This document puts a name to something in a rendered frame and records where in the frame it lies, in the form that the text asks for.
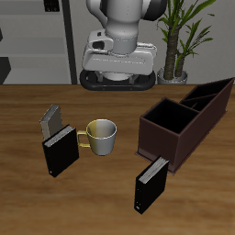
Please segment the dark items on shelf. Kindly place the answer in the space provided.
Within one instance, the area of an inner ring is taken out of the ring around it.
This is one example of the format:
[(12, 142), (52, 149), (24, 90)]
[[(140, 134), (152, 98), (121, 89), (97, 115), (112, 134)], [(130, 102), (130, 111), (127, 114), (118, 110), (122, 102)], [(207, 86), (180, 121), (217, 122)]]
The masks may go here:
[(44, 9), (46, 12), (59, 12), (59, 0), (43, 0)]

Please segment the dark block on shelf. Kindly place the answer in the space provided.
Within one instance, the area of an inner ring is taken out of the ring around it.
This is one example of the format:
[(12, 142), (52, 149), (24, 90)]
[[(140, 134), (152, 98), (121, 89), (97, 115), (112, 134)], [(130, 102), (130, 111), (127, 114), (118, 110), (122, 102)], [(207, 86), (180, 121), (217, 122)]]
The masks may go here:
[(0, 57), (0, 84), (3, 84), (11, 72), (10, 61), (7, 57)]

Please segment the grey book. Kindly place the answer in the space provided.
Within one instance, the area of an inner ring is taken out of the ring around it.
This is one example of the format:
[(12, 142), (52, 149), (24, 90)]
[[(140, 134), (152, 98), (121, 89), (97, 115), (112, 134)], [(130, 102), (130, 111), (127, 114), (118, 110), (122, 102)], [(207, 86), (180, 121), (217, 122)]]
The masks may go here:
[(62, 115), (59, 106), (51, 105), (40, 120), (43, 139), (48, 139), (62, 129)]

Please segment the green pot plant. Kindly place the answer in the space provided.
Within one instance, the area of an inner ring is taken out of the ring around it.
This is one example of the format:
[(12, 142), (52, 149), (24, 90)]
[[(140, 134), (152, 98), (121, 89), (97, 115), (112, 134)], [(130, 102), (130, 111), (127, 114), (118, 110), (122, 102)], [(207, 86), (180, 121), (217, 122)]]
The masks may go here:
[(189, 55), (195, 56), (197, 46), (212, 40), (207, 38), (210, 26), (196, 35), (201, 19), (188, 25), (199, 12), (216, 2), (205, 0), (199, 4), (198, 1), (185, 9), (185, 0), (167, 0), (168, 13), (158, 20), (166, 26), (166, 29), (162, 28), (162, 40), (167, 45), (164, 67), (157, 72), (158, 84), (186, 84), (188, 74), (183, 70), (185, 58)]

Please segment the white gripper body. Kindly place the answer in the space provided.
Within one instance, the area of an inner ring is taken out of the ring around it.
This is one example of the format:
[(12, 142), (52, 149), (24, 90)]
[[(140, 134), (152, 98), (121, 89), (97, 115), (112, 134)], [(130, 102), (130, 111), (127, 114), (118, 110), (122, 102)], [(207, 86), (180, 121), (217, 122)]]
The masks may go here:
[(132, 73), (149, 75), (152, 72), (153, 58), (157, 48), (151, 43), (137, 44), (137, 48), (128, 56), (118, 57), (107, 50), (94, 50), (85, 47), (83, 68), (87, 71), (105, 73)]

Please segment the dark vertical post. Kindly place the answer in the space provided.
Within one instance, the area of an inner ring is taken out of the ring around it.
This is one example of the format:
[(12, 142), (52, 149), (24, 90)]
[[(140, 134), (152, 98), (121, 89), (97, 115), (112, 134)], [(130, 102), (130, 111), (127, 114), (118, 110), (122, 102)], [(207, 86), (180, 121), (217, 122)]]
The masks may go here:
[(70, 10), (70, 0), (62, 0), (62, 14), (65, 28), (65, 38), (68, 52), (69, 71), (71, 76), (71, 83), (77, 84), (77, 72), (75, 53), (73, 45), (73, 27)]

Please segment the flat black base plate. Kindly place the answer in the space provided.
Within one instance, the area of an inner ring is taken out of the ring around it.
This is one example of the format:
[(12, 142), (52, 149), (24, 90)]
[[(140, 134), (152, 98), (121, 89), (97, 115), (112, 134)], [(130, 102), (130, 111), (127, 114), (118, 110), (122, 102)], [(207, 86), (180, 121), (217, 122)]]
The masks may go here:
[(151, 89), (155, 82), (155, 72), (149, 75), (138, 74), (134, 84), (129, 83), (129, 78), (112, 81), (103, 76), (103, 81), (97, 81), (94, 71), (82, 70), (80, 73), (80, 84), (90, 91), (145, 91)]

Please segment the white and yellow mug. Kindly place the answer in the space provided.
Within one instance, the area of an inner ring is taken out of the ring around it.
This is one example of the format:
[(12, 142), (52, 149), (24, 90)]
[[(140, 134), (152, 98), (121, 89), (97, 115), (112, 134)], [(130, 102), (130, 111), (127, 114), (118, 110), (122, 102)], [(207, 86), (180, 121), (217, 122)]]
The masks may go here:
[[(117, 126), (108, 119), (96, 119), (91, 121), (85, 131), (77, 131), (79, 147), (90, 148), (98, 156), (106, 156), (112, 152), (115, 144)], [(80, 137), (85, 135), (88, 143), (81, 143)]]

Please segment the grey shelf unit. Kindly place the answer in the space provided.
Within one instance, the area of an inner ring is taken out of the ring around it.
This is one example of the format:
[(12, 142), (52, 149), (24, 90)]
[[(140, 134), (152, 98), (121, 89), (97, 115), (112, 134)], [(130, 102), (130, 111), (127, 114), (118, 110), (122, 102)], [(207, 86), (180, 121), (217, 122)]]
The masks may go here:
[(0, 57), (10, 61), (3, 84), (69, 84), (62, 14), (46, 12), (43, 0), (0, 0)]

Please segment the black book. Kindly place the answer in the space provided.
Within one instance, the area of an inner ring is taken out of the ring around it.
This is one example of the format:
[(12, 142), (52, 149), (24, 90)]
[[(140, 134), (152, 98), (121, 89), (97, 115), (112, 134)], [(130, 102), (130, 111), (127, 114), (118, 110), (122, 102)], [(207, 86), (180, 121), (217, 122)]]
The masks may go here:
[(79, 158), (76, 129), (67, 125), (47, 140), (42, 147), (49, 174), (57, 177)]
[(169, 161), (159, 156), (136, 177), (134, 208), (143, 214), (165, 188)]

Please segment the dark brown desk caddy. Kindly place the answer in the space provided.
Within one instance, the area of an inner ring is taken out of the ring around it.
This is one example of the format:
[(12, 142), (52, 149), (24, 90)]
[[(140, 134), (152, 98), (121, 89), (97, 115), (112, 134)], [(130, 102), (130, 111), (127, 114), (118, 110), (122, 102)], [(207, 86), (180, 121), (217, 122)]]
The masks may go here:
[(140, 116), (137, 154), (149, 162), (161, 156), (176, 173), (226, 114), (233, 83), (200, 84), (179, 102), (162, 98)]

